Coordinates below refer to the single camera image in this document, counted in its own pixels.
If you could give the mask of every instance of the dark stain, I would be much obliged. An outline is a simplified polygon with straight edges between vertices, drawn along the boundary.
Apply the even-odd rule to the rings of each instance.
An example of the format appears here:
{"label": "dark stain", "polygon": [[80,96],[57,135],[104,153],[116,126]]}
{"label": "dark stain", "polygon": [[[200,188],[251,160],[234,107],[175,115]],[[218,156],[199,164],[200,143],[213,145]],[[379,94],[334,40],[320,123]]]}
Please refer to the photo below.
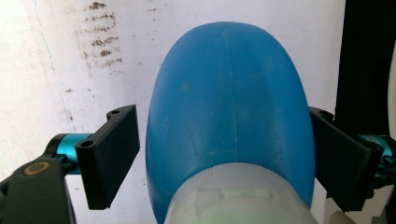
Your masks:
{"label": "dark stain", "polygon": [[111,19],[111,20],[115,20],[115,17],[114,17],[114,12],[112,12],[111,14],[107,14],[107,13],[105,13],[105,14],[103,14],[102,16],[95,16],[95,17],[91,17],[91,20],[92,21],[96,21],[96,20],[105,20],[105,19]]}
{"label": "dark stain", "polygon": [[109,26],[95,26],[95,27],[93,27],[93,31],[94,32],[106,32],[106,31],[108,31],[110,29],[110,27]]}
{"label": "dark stain", "polygon": [[113,42],[113,40],[118,40],[118,39],[119,38],[117,36],[116,37],[108,37],[107,39],[104,39],[104,40],[97,39],[97,40],[92,41],[91,45],[93,45],[94,47],[95,46],[104,47],[106,44],[110,44]]}
{"label": "dark stain", "polygon": [[113,63],[122,63],[122,59],[121,59],[121,58],[118,58],[118,59],[116,59],[116,60],[107,60],[107,61],[103,64],[103,67],[109,67],[109,66],[111,66],[111,64],[113,64]]}
{"label": "dark stain", "polygon": [[107,56],[107,55],[109,55],[109,54],[111,54],[111,51],[110,51],[110,50],[102,50],[102,51],[100,52],[100,56],[102,56],[102,57],[105,57],[105,56]]}
{"label": "dark stain", "polygon": [[99,9],[99,8],[105,7],[105,6],[106,6],[106,4],[93,2],[92,5],[90,6],[90,10],[96,10],[96,9]]}

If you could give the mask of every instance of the white cylindrical base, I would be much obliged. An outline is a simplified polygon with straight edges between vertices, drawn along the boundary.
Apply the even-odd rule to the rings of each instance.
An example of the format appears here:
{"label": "white cylindrical base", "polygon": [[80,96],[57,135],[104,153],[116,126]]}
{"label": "white cylindrical base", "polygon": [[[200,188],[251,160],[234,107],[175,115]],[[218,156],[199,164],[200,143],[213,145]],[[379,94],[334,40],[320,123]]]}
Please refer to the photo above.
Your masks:
{"label": "white cylindrical base", "polygon": [[167,224],[317,223],[293,187],[259,165],[233,162],[187,180],[169,205]]}

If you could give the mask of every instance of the blue egg-shaped object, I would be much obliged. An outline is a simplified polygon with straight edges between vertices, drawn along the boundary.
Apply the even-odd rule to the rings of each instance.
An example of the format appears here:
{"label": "blue egg-shaped object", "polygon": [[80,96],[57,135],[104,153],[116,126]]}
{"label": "blue egg-shaped object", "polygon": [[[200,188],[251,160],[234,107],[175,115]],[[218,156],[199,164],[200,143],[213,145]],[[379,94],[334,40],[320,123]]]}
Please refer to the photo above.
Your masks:
{"label": "blue egg-shaped object", "polygon": [[315,151],[303,86],[288,53],[256,26],[209,23],[176,42],[155,83],[146,141],[159,223],[184,181],[226,162],[268,168],[311,204]]}

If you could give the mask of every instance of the blue object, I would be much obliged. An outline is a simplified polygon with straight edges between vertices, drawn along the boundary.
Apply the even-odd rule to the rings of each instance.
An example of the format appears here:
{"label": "blue object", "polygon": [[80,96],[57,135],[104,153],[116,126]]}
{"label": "blue object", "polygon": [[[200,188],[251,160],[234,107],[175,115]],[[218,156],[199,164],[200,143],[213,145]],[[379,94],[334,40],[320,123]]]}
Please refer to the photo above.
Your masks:
{"label": "blue object", "polygon": [[[87,139],[88,136],[90,136],[89,133],[70,133],[66,135],[59,144],[56,154],[64,154],[66,155],[67,159],[78,164],[75,144],[81,140]],[[76,171],[70,173],[70,175],[80,175],[79,168]]]}
{"label": "blue object", "polygon": [[282,46],[237,22],[199,26],[170,49],[148,113],[148,192],[163,223],[188,178],[226,162],[268,168],[309,207],[315,176],[304,90]]}

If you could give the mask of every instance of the dirty white surface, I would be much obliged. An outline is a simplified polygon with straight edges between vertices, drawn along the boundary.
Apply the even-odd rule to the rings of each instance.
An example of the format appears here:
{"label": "dirty white surface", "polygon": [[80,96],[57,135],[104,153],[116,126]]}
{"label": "dirty white surface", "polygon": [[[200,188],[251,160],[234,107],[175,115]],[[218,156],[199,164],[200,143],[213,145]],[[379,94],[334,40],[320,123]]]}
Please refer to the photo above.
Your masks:
{"label": "dirty white surface", "polygon": [[[48,1],[0,3],[0,180],[57,133],[92,133],[106,112],[137,105],[141,151],[112,207],[90,211],[67,177],[78,223],[155,223],[145,173],[149,99],[163,58],[190,29],[241,21],[272,34],[295,63],[308,103],[333,112],[342,1]],[[318,188],[313,211],[324,213]]]}

